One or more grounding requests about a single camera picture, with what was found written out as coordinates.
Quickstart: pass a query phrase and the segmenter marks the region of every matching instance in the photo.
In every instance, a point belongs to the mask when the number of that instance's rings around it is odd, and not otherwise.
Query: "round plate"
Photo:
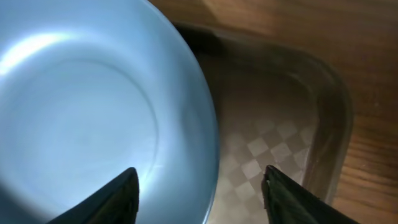
[[[137,223],[203,223],[215,112],[197,61],[151,4],[0,2],[0,181],[42,221],[128,167]]]

